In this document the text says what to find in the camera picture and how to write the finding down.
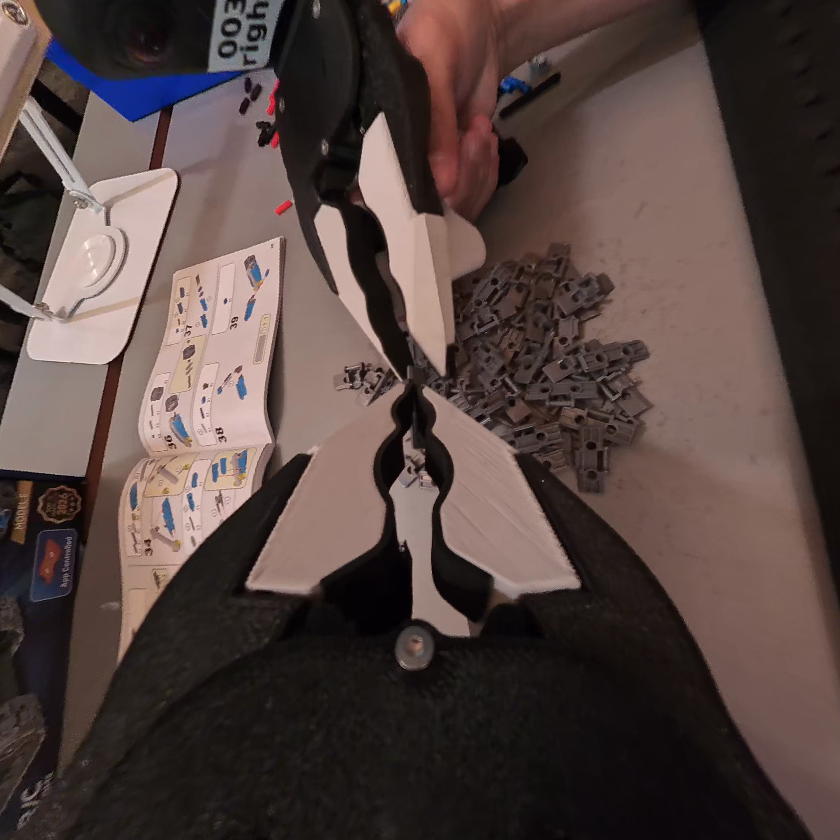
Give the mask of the person's right hand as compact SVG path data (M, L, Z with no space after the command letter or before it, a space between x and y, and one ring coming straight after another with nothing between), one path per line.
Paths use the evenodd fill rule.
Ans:
M415 1L397 34L426 73L427 158L439 197L475 222L497 189L499 140L492 118L509 72L506 21L522 2Z

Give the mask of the blue plastic bin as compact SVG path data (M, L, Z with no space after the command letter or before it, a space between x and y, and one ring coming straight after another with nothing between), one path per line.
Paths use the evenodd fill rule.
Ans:
M226 71L109 80L86 69L54 39L50 41L45 57L130 122L137 122L242 75L241 72Z

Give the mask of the scattered black and red pins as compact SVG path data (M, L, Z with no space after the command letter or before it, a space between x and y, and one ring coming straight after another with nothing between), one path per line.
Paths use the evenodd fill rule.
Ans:
M258 82L252 76L245 76L243 79L244 93L238 105L238 115L246 117L250 112L256 114L260 100L263 98L264 88L262 83ZM279 134L278 121L279 114L279 96L278 96L279 82L275 82L274 87L270 90L267 99L267 105L263 119L258 119L255 122L257 130L257 144L259 148L279 149Z

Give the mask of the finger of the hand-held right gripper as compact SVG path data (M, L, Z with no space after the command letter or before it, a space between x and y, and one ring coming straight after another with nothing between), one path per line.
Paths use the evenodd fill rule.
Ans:
M376 262L382 240L378 224L367 210L349 200L322 204L314 224L339 299L395 375L404 380L413 358Z
M442 213L414 208L383 112L364 135L358 183L385 236L408 332L436 372L447 376L448 351L456 340L453 282L484 265L485 240L446 203Z

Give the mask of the printed toy set box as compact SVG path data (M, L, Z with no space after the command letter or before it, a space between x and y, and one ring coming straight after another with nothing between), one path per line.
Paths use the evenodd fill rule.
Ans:
M21 828L57 770L83 487L2 479L2 836Z

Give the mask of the pile of grey track links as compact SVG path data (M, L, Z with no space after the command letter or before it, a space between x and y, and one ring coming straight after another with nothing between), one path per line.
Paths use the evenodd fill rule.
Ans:
M585 339L614 291L605 273L581 272L572 247L496 263L454 286L455 362L437 373L407 336L423 383L520 455L579 492L602 494L611 454L644 428L652 403L633 378L649 357L641 340Z

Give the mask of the grey desk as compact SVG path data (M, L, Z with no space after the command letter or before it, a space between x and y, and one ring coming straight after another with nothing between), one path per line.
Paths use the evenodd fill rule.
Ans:
M479 221L491 260L568 242L616 284L593 321L645 341L641 440L587 502L645 561L702 648L749 746L814 838L838 838L838 609L799 431L694 19L681 7L578 42L562 83L504 129L529 163ZM109 393L107 369L23 358L2 467L89 470L59 766L114 670L117 507L142 455L137 423L173 274L287 238L268 473L361 413L333 375L372 357L323 283L280 156L238 114L241 82L178 104L162 164L180 175L169 227Z

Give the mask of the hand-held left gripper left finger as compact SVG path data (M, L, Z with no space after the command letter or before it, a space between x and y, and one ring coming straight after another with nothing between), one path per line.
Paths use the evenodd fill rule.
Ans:
M394 524L391 489L404 468L414 387L394 386L310 451L246 581L252 592L310 596L372 551Z

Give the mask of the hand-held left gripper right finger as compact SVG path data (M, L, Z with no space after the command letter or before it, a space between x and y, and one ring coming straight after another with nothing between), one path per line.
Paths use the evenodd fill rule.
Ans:
M498 602L577 592L581 577L515 450L443 397L416 392L426 465L437 485L437 591L471 623Z

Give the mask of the open instruction booklet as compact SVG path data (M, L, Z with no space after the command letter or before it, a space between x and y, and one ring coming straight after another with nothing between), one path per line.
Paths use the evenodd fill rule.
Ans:
M173 276L140 406L144 453L120 500L118 659L184 562L261 485L286 253L276 237Z

